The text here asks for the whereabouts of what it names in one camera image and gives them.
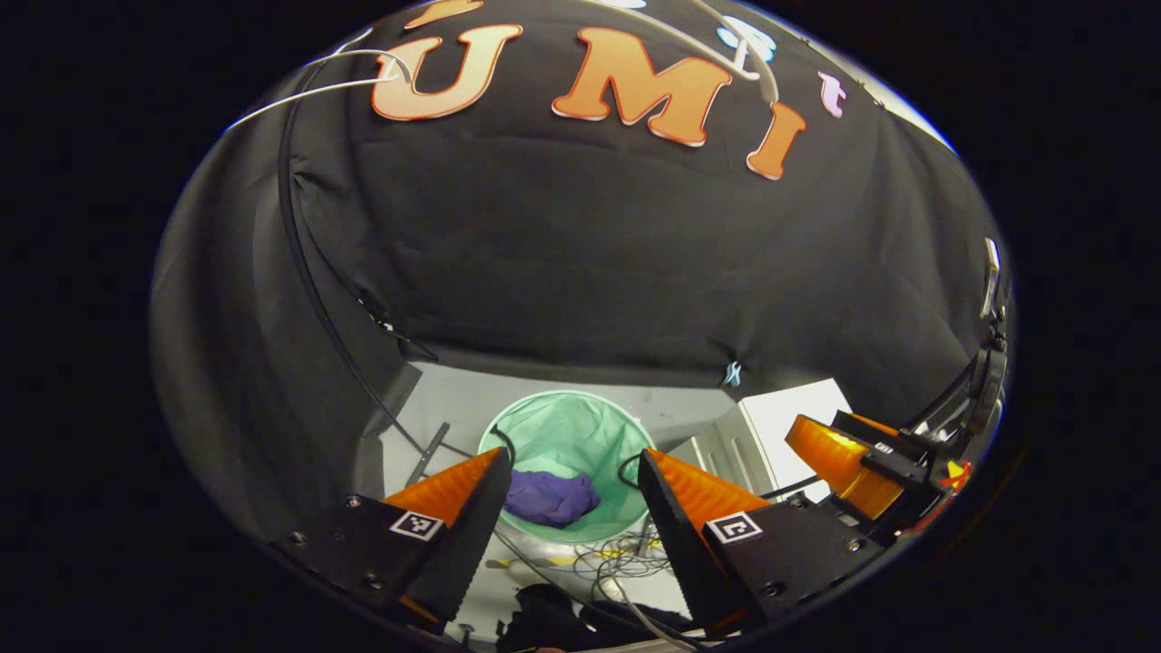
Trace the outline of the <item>purple corduroy jacket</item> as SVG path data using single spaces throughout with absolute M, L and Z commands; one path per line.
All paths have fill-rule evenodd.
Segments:
M 504 509 L 520 521 L 563 529 L 593 512 L 599 504 L 601 497 L 584 473 L 562 478 L 551 472 L 513 471 Z

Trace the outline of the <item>dark cloth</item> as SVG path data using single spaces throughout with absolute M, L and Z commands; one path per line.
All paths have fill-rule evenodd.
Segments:
M 654 638 L 630 607 L 612 600 L 596 600 L 574 610 L 574 602 L 551 584 L 531 584 L 517 591 L 518 610 L 504 624 L 496 641 L 497 653 L 531 653 L 532 650 L 618 648 Z

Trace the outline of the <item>green laundry hamper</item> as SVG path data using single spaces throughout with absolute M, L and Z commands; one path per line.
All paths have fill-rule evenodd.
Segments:
M 636 488 L 639 455 L 654 449 L 651 435 L 621 406 L 580 390 L 549 390 L 507 406 L 485 426 L 479 452 L 511 446 L 513 471 L 551 472 L 562 478 L 584 473 L 601 504 L 563 529 L 541 526 L 510 515 L 499 521 L 522 534 L 555 544 L 598 544 L 629 531 L 648 510 Z

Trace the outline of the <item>black backdrop cloth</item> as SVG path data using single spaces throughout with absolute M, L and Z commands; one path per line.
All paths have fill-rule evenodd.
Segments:
M 830 376 L 854 412 L 900 424 L 981 346 L 983 239 L 1014 315 L 1010 245 L 956 148 L 835 49 L 707 2 L 756 40 L 779 103 L 580 0 L 427 0 L 310 60 L 375 49 L 417 69 L 411 87 L 302 100 L 290 182 L 337 330 L 418 443 L 404 401 L 424 361 L 705 395 L 738 366 L 730 397 Z M 418 455 L 308 304 L 279 215 L 286 114 L 219 135 L 151 285 L 171 440 L 255 539 L 385 486 L 360 467 L 381 435 Z

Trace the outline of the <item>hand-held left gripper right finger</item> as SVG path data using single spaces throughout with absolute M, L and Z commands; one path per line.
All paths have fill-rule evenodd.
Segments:
M 708 636 L 795 620 L 884 554 L 830 508 L 801 495 L 771 502 L 655 449 L 639 455 L 639 491 Z

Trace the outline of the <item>black clothes rack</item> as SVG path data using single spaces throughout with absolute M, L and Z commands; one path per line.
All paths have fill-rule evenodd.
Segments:
M 332 318 L 327 304 L 322 297 L 322 293 L 318 288 L 313 273 L 307 261 L 307 247 L 304 247 L 302 239 L 302 230 L 300 227 L 298 216 L 296 216 L 294 193 L 291 191 L 290 182 L 290 148 L 293 144 L 293 129 L 296 124 L 296 117 L 298 117 L 300 105 L 302 100 L 307 96 L 319 95 L 327 89 L 339 89 L 339 85 L 331 85 L 327 88 L 322 86 L 316 87 L 313 85 L 313 79 L 319 74 L 322 69 L 325 67 L 325 62 L 323 59 L 313 60 L 307 63 L 304 66 L 303 77 L 300 79 L 298 85 L 295 86 L 295 91 L 286 96 L 287 114 L 282 122 L 281 132 L 279 132 L 277 141 L 277 198 L 279 198 L 279 215 L 281 215 L 282 227 L 286 234 L 286 239 L 288 241 L 289 253 L 295 266 L 296 273 L 298 273 L 300 281 L 302 282 L 304 289 L 307 290 L 307 301 L 311 306 L 313 315 L 322 326 L 323 332 L 327 336 L 327 340 L 331 349 L 336 351 L 337 358 L 342 364 L 342 367 L 348 372 L 348 375 L 353 376 L 356 387 L 365 393 L 372 402 L 375 412 L 385 418 L 385 426 L 394 426 L 402 435 L 404 442 L 409 443 L 410 447 L 418 453 L 418 462 L 414 464 L 414 468 L 411 471 L 411 475 L 406 481 L 406 486 L 418 483 L 419 480 L 424 478 L 430 478 L 431 474 L 427 472 L 430 462 L 435 455 L 435 452 L 440 449 L 448 450 L 453 453 L 462 455 L 462 458 L 468 459 L 471 454 L 466 450 L 453 446 L 450 443 L 446 442 L 447 435 L 449 435 L 450 425 L 448 423 L 440 424 L 437 430 L 437 435 L 432 435 L 431 442 L 426 445 L 421 445 L 414 439 L 413 435 L 406 426 L 403 426 L 389 406 L 385 406 L 385 400 L 381 396 L 381 393 L 375 390 L 372 385 L 365 380 L 365 373 L 356 364 L 353 353 L 346 346 L 342 339 L 342 335 L 337 330 L 336 320 Z

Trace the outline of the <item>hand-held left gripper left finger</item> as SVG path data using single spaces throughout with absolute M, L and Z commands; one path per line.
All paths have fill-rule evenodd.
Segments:
M 389 497 L 337 500 L 272 548 L 345 602 L 441 636 L 473 584 L 511 479 L 509 449 L 493 447 Z

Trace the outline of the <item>white plastic hanger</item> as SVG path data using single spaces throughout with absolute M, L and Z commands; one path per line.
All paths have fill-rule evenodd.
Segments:
M 389 53 L 389 51 L 385 50 L 359 49 L 352 51 L 337 51 L 336 53 L 324 55 L 324 57 L 308 63 L 307 67 L 317 65 L 317 63 L 326 63 L 330 60 L 336 60 L 337 58 L 349 57 L 349 55 L 360 55 L 360 53 L 376 53 L 378 55 L 378 57 L 385 57 L 385 59 L 388 59 L 388 74 L 385 77 L 348 80 L 348 82 L 332 82 L 332 85 L 318 86 L 318 87 L 310 87 L 310 82 L 307 79 L 304 79 L 304 82 L 307 82 L 307 88 L 298 92 L 294 92 L 284 98 L 279 98 L 277 100 L 269 101 L 269 103 L 260 106 L 257 109 L 253 109 L 253 112 L 248 112 L 248 114 L 245 114 L 244 116 L 237 119 L 232 124 L 229 124 L 228 128 L 223 130 L 223 135 L 225 135 L 225 132 L 232 132 L 232 130 L 236 129 L 237 127 L 248 123 L 250 120 L 261 116 L 266 114 L 266 112 L 273 112 L 273 109 L 275 108 L 281 108 L 283 106 L 293 105 L 295 102 L 298 102 L 300 100 L 312 98 L 324 93 L 331 93 L 334 91 L 347 89 L 347 88 L 385 85 L 385 82 L 394 82 L 395 80 L 403 80 L 403 82 L 406 82 L 406 86 L 409 87 L 414 85 L 414 76 L 417 76 L 417 73 L 414 73 L 414 70 L 417 69 L 414 69 L 414 66 L 404 60 L 401 57 L 401 55 Z
M 688 3 L 692 3 L 705 16 L 713 17 L 715 26 L 720 26 L 726 33 L 735 36 L 735 41 L 737 42 L 734 45 L 734 53 L 731 55 L 721 53 L 709 44 L 695 38 L 693 34 L 684 33 L 684 30 L 678 29 L 676 26 L 659 21 L 659 17 L 643 13 L 643 7 L 648 3 L 639 5 L 636 1 L 639 0 L 630 2 L 628 0 L 580 0 L 580 3 L 603 5 L 603 7 L 610 10 L 630 17 L 630 20 L 639 22 L 639 24 L 651 26 L 654 30 L 668 34 L 668 37 L 675 38 L 685 46 L 694 49 L 697 53 L 708 55 L 712 60 L 721 63 L 721 65 L 734 74 L 750 80 L 750 82 L 758 82 L 763 101 L 767 103 L 779 103 L 781 101 L 776 74 L 770 63 L 758 51 L 756 40 L 752 40 L 749 34 L 742 33 L 738 26 L 734 26 L 727 21 L 728 16 L 714 8 L 707 0 L 688 0 Z

